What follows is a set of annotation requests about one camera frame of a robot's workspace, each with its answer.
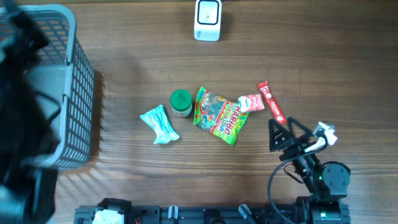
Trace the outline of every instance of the gray basket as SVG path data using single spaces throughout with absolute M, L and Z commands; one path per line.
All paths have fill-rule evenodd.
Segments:
M 27 74 L 27 80 L 40 90 L 59 100 L 60 115 L 52 121 L 60 144 L 51 156 L 36 157 L 41 167 L 73 169 L 90 158 L 91 121 L 93 117 L 94 71 L 76 38 L 76 19 L 71 10 L 61 5 L 22 6 L 51 43 L 39 52 L 42 63 Z M 0 39 L 11 36 L 15 28 L 0 9 Z M 57 105 L 37 98 L 48 117 Z

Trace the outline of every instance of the wooden table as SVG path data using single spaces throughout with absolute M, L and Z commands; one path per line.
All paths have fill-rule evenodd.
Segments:
M 397 5 L 370 1 L 224 3 L 219 42 L 193 38 L 194 2 L 67 4 L 93 68 L 91 160 L 61 173 L 57 223 L 105 197 L 135 205 L 267 203 L 280 163 L 269 152 L 269 110 L 251 113 L 235 146 L 174 116 L 176 89 L 199 87 L 236 101 L 268 80 L 283 112 L 313 129 L 336 125 L 336 145 L 320 153 L 352 170 L 353 223 L 398 218 Z M 153 145 L 139 115 L 165 106 L 181 139 Z M 279 172 L 277 203 L 308 192 Z

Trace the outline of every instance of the red candy stick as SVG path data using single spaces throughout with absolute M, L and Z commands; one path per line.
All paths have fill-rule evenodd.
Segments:
M 286 117 L 280 109 L 278 102 L 276 102 L 274 95 L 272 95 L 271 90 L 269 89 L 268 81 L 259 83 L 259 89 L 262 91 L 268 106 L 271 108 L 274 118 L 279 124 L 285 124 L 287 122 Z

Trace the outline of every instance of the blue candy packet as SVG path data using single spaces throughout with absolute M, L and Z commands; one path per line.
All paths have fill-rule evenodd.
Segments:
M 180 138 L 170 125 L 163 105 L 159 105 L 155 109 L 146 112 L 140 118 L 155 131 L 156 139 L 154 144 L 167 144 L 171 140 L 174 141 Z

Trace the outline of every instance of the jar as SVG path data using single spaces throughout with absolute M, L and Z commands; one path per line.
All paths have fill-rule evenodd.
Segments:
M 187 90 L 175 90 L 170 97 L 173 113 L 181 118 L 192 112 L 192 97 Z

